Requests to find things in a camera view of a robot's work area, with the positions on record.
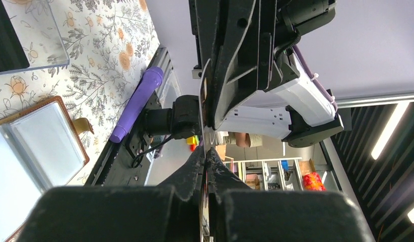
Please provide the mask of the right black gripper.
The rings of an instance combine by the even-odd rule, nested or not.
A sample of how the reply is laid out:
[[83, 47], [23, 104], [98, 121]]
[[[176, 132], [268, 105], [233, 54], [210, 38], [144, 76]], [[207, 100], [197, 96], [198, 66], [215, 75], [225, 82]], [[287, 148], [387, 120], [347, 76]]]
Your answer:
[[286, 51], [335, 16], [336, 1], [190, 1], [198, 67], [206, 69], [206, 125], [218, 130], [255, 91], [284, 81]]

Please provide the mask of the brown leather card holder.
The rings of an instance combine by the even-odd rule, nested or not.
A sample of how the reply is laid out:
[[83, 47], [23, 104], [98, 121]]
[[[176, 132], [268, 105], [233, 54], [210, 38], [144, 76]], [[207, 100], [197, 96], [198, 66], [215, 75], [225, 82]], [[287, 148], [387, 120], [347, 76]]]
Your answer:
[[0, 241], [9, 241], [48, 189], [89, 157], [60, 96], [0, 120]]

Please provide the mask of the clear plastic box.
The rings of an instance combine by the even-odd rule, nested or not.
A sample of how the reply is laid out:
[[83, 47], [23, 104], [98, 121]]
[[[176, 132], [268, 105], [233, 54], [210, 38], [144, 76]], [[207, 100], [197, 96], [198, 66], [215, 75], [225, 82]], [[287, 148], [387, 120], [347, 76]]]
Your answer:
[[2, 1], [30, 66], [17, 72], [64, 67], [70, 58], [64, 47], [50, 1]]

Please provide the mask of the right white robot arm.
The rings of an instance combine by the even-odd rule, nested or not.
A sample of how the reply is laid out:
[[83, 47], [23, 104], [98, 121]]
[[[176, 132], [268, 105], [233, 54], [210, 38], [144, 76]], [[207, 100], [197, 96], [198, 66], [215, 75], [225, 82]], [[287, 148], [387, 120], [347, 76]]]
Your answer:
[[306, 66], [298, 42], [328, 24], [335, 1], [148, 1], [186, 91], [149, 111], [148, 130], [175, 139], [255, 133], [294, 148], [343, 130], [337, 104]]

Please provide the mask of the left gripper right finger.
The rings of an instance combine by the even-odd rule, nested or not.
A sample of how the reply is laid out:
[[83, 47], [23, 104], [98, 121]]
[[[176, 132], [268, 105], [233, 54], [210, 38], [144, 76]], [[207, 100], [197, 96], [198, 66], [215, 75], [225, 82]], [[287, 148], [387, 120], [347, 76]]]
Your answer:
[[341, 192], [260, 191], [206, 155], [215, 241], [373, 241], [360, 208]]

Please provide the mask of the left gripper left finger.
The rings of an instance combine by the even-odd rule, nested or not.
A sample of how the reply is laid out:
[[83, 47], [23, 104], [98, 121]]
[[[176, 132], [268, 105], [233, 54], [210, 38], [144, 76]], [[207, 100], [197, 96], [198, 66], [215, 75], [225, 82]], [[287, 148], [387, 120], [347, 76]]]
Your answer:
[[37, 202], [18, 241], [202, 241], [197, 147], [154, 187], [58, 187]]

